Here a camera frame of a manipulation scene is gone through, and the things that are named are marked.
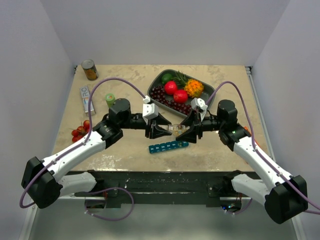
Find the clear pill bottle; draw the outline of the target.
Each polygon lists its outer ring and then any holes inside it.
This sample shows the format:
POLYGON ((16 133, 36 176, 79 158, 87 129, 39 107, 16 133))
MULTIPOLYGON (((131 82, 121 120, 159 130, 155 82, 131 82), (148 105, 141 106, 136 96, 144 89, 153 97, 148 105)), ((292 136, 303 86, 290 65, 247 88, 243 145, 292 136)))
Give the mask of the clear pill bottle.
POLYGON ((174 137, 179 137, 186 131, 190 129, 190 126, 186 126, 183 124, 168 124, 167 125, 167 130, 171 133, 172 136, 174 137))

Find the teal weekly pill organizer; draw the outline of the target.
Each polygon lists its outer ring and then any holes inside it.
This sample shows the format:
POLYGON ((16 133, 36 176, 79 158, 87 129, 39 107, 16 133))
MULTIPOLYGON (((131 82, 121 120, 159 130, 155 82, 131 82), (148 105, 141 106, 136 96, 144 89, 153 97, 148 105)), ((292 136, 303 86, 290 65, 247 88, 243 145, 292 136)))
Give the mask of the teal weekly pill organizer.
POLYGON ((186 141, 170 141, 159 144, 150 145, 148 151, 150 154, 162 153, 167 151, 172 151, 176 149, 187 148, 189 143, 186 141))

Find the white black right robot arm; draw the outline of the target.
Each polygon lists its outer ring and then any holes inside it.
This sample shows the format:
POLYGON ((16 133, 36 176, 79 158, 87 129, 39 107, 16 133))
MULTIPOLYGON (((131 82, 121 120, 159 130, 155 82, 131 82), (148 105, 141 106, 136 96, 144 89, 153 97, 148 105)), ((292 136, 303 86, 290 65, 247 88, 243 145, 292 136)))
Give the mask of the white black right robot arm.
POLYGON ((223 192, 230 197, 241 193, 259 202, 277 224, 306 211, 305 179, 300 175, 292 176, 256 145, 253 132, 238 123, 234 102, 221 100, 216 115, 206 116, 207 108, 203 99, 193 99, 192 110, 182 121, 182 125, 189 128, 176 139, 195 144, 204 132, 217 131, 221 142, 244 159, 259 176, 259 179, 252 179, 234 171, 223 183, 223 192))

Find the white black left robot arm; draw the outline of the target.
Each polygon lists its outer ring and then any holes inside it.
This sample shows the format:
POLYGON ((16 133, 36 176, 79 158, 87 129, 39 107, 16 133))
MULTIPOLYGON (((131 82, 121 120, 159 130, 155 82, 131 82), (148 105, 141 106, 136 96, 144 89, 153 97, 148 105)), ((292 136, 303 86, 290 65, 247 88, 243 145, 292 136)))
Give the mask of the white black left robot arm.
POLYGON ((89 157, 106 150, 123 137, 124 129, 144 130, 149 139, 170 136, 164 129, 170 121, 159 113, 154 103, 145 103, 142 113, 132 113, 125 98, 115 100, 102 120, 79 141, 43 159, 29 159, 23 173, 23 195, 29 195, 40 209, 53 204, 59 197, 88 192, 99 196, 104 184, 92 172, 68 175, 68 172, 89 157))

